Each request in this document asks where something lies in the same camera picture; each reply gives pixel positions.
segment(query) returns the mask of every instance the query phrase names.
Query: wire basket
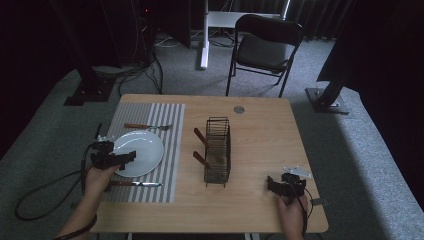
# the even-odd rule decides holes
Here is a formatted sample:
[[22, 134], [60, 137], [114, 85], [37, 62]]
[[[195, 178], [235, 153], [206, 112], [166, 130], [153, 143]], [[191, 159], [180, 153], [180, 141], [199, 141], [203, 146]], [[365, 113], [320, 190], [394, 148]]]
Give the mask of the wire basket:
[[206, 139], [210, 148], [205, 148], [204, 180], [208, 183], [225, 184], [231, 170], [230, 121], [227, 117], [210, 117], [206, 121]]

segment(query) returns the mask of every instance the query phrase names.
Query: chair seat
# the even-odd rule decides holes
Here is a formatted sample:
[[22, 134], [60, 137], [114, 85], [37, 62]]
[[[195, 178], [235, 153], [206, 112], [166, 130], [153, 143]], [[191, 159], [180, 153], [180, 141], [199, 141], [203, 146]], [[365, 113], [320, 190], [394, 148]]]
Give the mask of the chair seat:
[[244, 66], [260, 66], [262, 69], [283, 72], [287, 68], [287, 45], [246, 35], [240, 43], [237, 63]]

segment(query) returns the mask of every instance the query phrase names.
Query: white desk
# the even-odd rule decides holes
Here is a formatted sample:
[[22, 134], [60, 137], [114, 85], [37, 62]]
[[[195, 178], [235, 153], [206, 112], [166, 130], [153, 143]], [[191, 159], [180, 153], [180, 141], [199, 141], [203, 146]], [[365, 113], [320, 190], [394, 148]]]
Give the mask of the white desk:
[[[209, 11], [208, 0], [205, 0], [205, 16], [204, 16], [204, 39], [203, 39], [203, 49], [202, 49], [202, 60], [200, 67], [206, 69], [208, 67], [208, 55], [209, 55], [209, 27], [224, 27], [224, 28], [234, 28], [237, 20], [247, 13], [242, 12], [216, 12]], [[270, 17], [270, 18], [279, 18], [285, 19], [290, 0], [286, 0], [283, 6], [281, 14], [259, 14], [260, 16]]]

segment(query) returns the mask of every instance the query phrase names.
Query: chair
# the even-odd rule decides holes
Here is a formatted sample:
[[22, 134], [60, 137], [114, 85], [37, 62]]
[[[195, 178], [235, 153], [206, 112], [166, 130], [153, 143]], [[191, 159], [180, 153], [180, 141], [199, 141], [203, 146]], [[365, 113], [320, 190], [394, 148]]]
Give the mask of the chair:
[[[242, 32], [247, 34], [238, 44]], [[285, 75], [278, 96], [281, 98], [302, 40], [303, 28], [297, 23], [255, 14], [240, 17], [235, 26], [235, 44], [225, 96], [228, 96], [231, 78], [236, 76], [236, 69], [240, 69], [278, 77], [274, 85], [278, 85]]]

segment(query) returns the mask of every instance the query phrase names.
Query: table leg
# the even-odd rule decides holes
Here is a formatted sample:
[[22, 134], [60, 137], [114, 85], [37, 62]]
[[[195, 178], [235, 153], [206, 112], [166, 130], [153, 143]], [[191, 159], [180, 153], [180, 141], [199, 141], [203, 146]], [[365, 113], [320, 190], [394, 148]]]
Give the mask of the table leg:
[[200, 63], [200, 67], [202, 69], [206, 69], [208, 67], [208, 55], [209, 55], [209, 39], [208, 39], [208, 0], [205, 0], [205, 15], [204, 15], [204, 27], [203, 27], [203, 49], [202, 49], [202, 60]]

